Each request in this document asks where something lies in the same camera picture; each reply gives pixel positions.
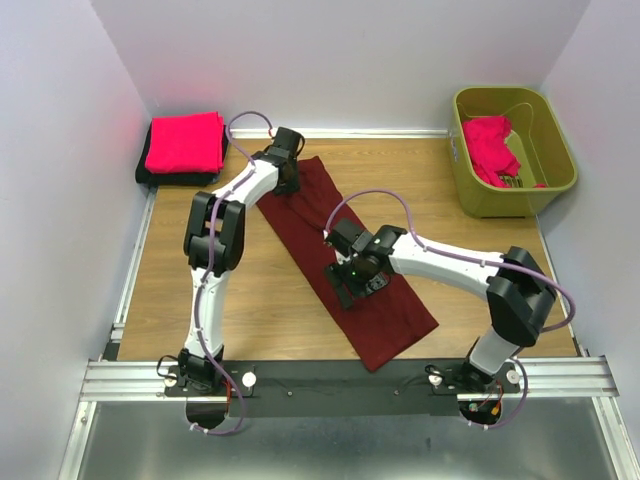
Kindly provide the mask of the maroon t shirt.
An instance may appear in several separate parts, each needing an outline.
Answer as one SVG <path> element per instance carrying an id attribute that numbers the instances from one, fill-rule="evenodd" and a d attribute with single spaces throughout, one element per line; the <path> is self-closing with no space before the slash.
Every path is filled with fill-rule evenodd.
<path id="1" fill-rule="evenodd" d="M 438 327 L 404 277 L 382 273 L 373 286 L 352 266 L 339 264 L 324 227 L 343 200 L 321 159 L 298 163 L 300 190 L 269 193 L 258 207 L 311 288 L 373 372 Z"/>

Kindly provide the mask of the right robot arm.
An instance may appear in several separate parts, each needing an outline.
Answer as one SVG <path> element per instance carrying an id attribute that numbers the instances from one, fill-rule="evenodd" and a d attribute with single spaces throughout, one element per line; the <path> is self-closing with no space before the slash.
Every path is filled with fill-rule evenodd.
<path id="1" fill-rule="evenodd" d="M 535 345 L 557 298 L 533 257 L 519 247 L 505 254 L 472 252 L 391 225 L 371 233 L 347 218 L 324 240 L 336 255 L 325 275 L 344 309 L 388 287 L 394 275 L 429 278 L 486 300 L 488 331 L 441 377 L 461 391 L 485 392 L 512 355 Z"/>

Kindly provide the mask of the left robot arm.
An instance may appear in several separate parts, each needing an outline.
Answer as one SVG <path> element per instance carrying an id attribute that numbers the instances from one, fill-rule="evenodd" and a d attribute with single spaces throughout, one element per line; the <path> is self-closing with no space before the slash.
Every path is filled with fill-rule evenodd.
<path id="1" fill-rule="evenodd" d="M 267 194 L 300 189 L 297 160 L 304 146 L 302 134 L 280 127 L 226 185 L 193 197 L 183 243 L 193 285 L 192 313 L 177 365 L 164 375 L 167 388 L 192 388 L 201 395 L 222 388 L 224 303 L 231 273 L 244 253 L 246 213 Z"/>

